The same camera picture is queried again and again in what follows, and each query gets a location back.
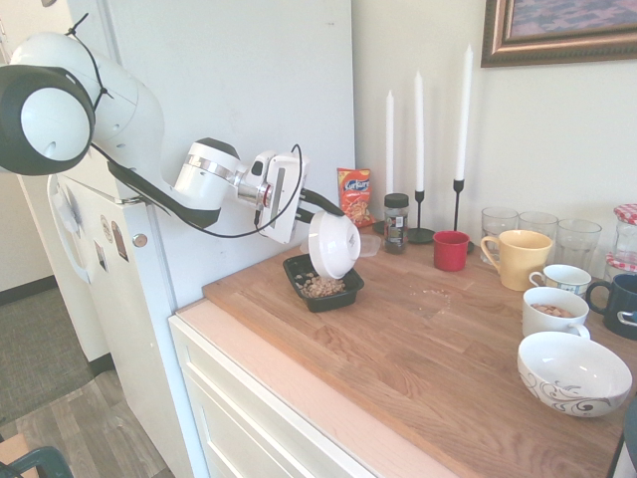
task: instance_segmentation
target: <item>refrigerator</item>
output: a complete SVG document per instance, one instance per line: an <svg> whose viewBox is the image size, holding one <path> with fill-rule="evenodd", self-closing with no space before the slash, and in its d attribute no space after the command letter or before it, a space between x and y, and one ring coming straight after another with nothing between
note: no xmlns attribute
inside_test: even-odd
<svg viewBox="0 0 637 478"><path fill-rule="evenodd" d="M336 169L354 167L348 0L67 1L74 20L90 14L79 38L157 96L165 134L161 157L147 160L168 182L202 137L247 163L298 143L311 160L306 187L337 203ZM307 226L287 245L207 236L116 181L95 151L52 176L49 196L63 260L89 284L130 408L176 478L210 476L168 318L204 285L298 245ZM254 210L231 196L211 230L254 228Z"/></svg>

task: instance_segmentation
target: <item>floor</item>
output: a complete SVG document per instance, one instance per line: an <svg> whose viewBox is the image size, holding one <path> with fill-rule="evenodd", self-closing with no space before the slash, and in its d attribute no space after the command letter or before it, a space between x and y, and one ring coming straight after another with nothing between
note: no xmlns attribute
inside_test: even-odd
<svg viewBox="0 0 637 478"><path fill-rule="evenodd" d="M75 478L174 478L128 408L114 371L0 427L31 449L51 445Z"/></svg>
<svg viewBox="0 0 637 478"><path fill-rule="evenodd" d="M0 426L93 378L59 289L0 306Z"/></svg>
<svg viewBox="0 0 637 478"><path fill-rule="evenodd" d="M0 436L49 445L75 478L174 478L114 370L93 377L58 289L0 306Z"/></svg>

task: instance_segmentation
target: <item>drinking glass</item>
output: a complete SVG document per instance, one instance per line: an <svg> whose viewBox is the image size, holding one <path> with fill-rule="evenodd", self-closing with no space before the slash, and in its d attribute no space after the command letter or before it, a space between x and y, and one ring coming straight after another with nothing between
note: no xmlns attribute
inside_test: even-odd
<svg viewBox="0 0 637 478"><path fill-rule="evenodd" d="M584 219L562 219L557 223L555 264L588 271L601 234L601 226Z"/></svg>
<svg viewBox="0 0 637 478"><path fill-rule="evenodd" d="M498 237L502 232L518 227L518 212L508 207L486 207L482 210L482 237ZM500 251L494 242L488 242L489 252L496 261L500 260ZM483 262L491 264L484 252L480 253Z"/></svg>
<svg viewBox="0 0 637 478"><path fill-rule="evenodd" d="M547 212L526 211L520 214L518 220L518 229L526 231L535 231L548 236L553 244L557 235L557 217ZM547 263L552 263L555 248L551 247L548 254Z"/></svg>

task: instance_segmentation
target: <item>glass jar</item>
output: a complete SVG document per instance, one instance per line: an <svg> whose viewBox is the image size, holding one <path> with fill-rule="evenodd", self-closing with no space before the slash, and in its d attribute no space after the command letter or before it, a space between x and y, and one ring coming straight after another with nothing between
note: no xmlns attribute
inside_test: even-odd
<svg viewBox="0 0 637 478"><path fill-rule="evenodd" d="M623 204L613 212L617 216L612 250L614 260L637 265L637 204Z"/></svg>
<svg viewBox="0 0 637 478"><path fill-rule="evenodd" d="M606 254L604 281L613 282L614 277L619 274L637 274L637 265L618 261L613 253L609 252Z"/></svg>
<svg viewBox="0 0 637 478"><path fill-rule="evenodd" d="M402 254L407 248L409 196L394 192L385 196L385 251Z"/></svg>

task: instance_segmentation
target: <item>picture frame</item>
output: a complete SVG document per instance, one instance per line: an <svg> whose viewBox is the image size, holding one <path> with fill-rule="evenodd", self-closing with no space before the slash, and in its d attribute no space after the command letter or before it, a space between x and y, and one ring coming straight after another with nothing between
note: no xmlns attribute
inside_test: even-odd
<svg viewBox="0 0 637 478"><path fill-rule="evenodd" d="M481 66L637 58L637 0L628 2L487 0Z"/></svg>

